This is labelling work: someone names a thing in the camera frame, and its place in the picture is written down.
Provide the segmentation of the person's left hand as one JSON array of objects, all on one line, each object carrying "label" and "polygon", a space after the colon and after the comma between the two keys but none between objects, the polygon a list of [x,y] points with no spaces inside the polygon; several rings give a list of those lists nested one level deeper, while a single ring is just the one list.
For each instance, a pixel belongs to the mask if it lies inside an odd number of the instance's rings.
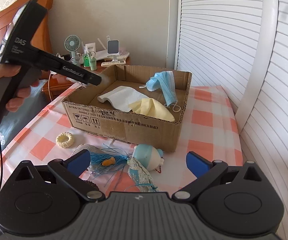
[{"label": "person's left hand", "polygon": [[[21,66],[11,64],[0,64],[0,78],[2,77],[13,77],[19,73]],[[31,87],[37,87],[39,85],[39,79],[36,79],[28,87],[19,89],[15,96],[10,99],[5,109],[10,112],[16,112],[24,103],[24,100],[30,96]]]}]

